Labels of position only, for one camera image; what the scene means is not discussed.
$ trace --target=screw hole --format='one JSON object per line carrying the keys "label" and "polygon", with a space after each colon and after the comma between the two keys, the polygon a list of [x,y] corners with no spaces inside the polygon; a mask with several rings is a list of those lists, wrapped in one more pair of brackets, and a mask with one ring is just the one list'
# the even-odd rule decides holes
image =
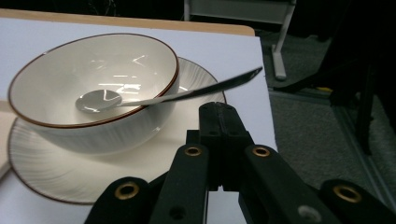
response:
{"label": "screw hole", "polygon": [[298,214],[300,217],[305,219],[308,222],[311,223],[319,223],[321,222],[321,215],[320,212],[318,212],[317,209],[308,206],[308,205],[301,205],[298,207]]}
{"label": "screw hole", "polygon": [[186,209],[181,206],[175,206],[169,211],[169,216],[173,220],[181,220],[186,216]]}
{"label": "screw hole", "polygon": [[338,185],[332,188],[332,191],[341,199],[350,203],[359,203],[361,195],[352,187],[345,185]]}
{"label": "screw hole", "polygon": [[120,200],[133,198],[139,192],[139,186],[135,182],[127,182],[117,187],[114,195]]}
{"label": "screw hole", "polygon": [[188,147],[184,150],[188,156],[199,156],[202,153],[202,150],[198,147]]}
{"label": "screw hole", "polygon": [[259,157],[268,157],[271,152],[265,147],[255,147],[253,148],[253,154]]}

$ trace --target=spoon handle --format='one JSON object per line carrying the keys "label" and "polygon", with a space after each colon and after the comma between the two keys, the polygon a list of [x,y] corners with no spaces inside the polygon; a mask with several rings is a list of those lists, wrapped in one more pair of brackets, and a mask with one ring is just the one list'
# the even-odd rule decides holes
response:
{"label": "spoon handle", "polygon": [[150,100],[128,102],[128,103],[121,104],[119,106],[155,105],[158,103],[186,100],[186,99],[190,99],[190,98],[194,98],[194,97],[198,97],[198,96],[204,96],[204,95],[208,95],[208,94],[219,92],[219,91],[226,91],[228,89],[248,83],[251,79],[253,79],[255,76],[257,76],[261,70],[262,70],[262,67],[258,67],[256,69],[248,71],[248,72],[246,72],[242,75],[239,75],[237,77],[232,77],[230,79],[218,82],[211,86],[203,87],[201,89],[191,90],[191,91],[183,91],[183,92],[179,92],[179,93],[172,94],[172,95],[156,97],[156,98],[150,99]]}

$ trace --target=chair leg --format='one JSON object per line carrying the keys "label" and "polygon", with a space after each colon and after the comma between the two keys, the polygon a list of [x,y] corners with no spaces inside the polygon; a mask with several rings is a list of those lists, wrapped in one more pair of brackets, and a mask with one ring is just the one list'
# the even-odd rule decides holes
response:
{"label": "chair leg", "polygon": [[283,20],[282,27],[280,28],[279,39],[276,45],[272,46],[272,55],[275,68],[275,78],[278,80],[286,79],[285,66],[283,64],[281,50],[283,43],[285,42],[286,34],[288,33],[291,17],[295,9],[295,1],[291,1],[291,4],[286,10],[285,20]]}
{"label": "chair leg", "polygon": [[184,0],[184,21],[190,20],[190,0]]}

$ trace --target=plate rim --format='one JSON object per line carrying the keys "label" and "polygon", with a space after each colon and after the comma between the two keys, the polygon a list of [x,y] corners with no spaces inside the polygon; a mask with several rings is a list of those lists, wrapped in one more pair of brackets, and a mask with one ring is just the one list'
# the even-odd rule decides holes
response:
{"label": "plate rim", "polygon": [[[195,65],[197,65],[198,67],[200,67],[201,69],[203,69],[206,73],[208,73],[212,78],[214,78],[214,80],[216,81],[216,82],[218,82],[218,80],[210,73],[210,72],[208,72],[204,67],[202,67],[200,64],[198,64],[198,63],[194,63],[193,61],[191,61],[191,60],[188,60],[188,59],[185,59],[185,58],[182,58],[182,57],[177,57],[179,60],[183,60],[183,61],[185,61],[185,63],[192,63],[192,64],[195,64]],[[226,96],[225,96],[225,94],[224,94],[224,91],[222,91],[221,92],[221,95],[222,95],[222,100],[224,101],[224,104],[227,104],[227,98],[226,98]],[[29,181],[28,180],[26,180],[24,177],[23,177],[23,175],[22,174],[20,174],[20,172],[18,171],[18,169],[16,168],[16,165],[15,165],[15,163],[13,162],[13,160],[12,160],[12,156],[11,156],[11,151],[12,151],[12,149],[11,149],[11,138],[12,138],[12,136],[13,136],[13,134],[15,134],[15,128],[16,128],[16,125],[17,125],[17,122],[19,122],[19,120],[20,121],[22,121],[22,119],[20,119],[20,118],[15,118],[14,120],[13,120],[13,122],[12,122],[12,126],[11,126],[11,129],[10,129],[10,132],[9,132],[9,135],[8,135],[8,139],[7,139],[7,155],[8,155],[8,159],[9,159],[9,164],[10,164],[10,168],[14,171],[14,174],[16,175],[16,177],[22,182],[22,184],[24,185],[24,186],[26,186],[28,189],[30,189],[30,190],[32,190],[34,193],[36,193],[36,194],[38,194],[39,196],[42,196],[42,197],[44,197],[44,198],[47,198],[47,199],[50,199],[50,200],[53,200],[53,201],[56,201],[56,202],[60,202],[60,203],[68,203],[68,204],[79,204],[79,205],[93,205],[95,202],[88,202],[88,200],[86,200],[87,202],[78,202],[78,201],[76,201],[76,200],[66,200],[66,199],[63,199],[63,198],[61,198],[61,197],[55,197],[54,195],[50,195],[50,194],[47,194],[47,193],[45,193],[45,192],[43,192],[43,190],[39,190],[39,189],[36,189],[36,188],[34,188],[33,186],[32,186],[32,184],[31,183],[29,183]]]}

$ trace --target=white table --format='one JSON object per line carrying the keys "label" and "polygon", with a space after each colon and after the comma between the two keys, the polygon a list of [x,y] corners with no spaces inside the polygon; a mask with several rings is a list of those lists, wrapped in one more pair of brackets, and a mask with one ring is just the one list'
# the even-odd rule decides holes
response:
{"label": "white table", "polygon": [[[166,30],[167,27],[139,28],[123,23],[117,26],[12,17],[2,16],[0,10],[0,100],[7,99],[7,88],[14,75],[37,55],[71,40],[105,33],[135,33],[159,38],[179,57],[200,64],[217,80],[263,65],[260,39],[255,36]],[[181,23],[181,26],[187,25],[185,30],[190,30],[189,24]],[[264,71],[248,85],[226,91],[225,95],[227,103],[237,109],[255,143],[276,148]],[[38,195],[25,187],[12,170],[0,181],[2,224],[83,223],[90,209],[89,205],[59,203]],[[209,194],[207,223],[244,222],[237,193]]]}

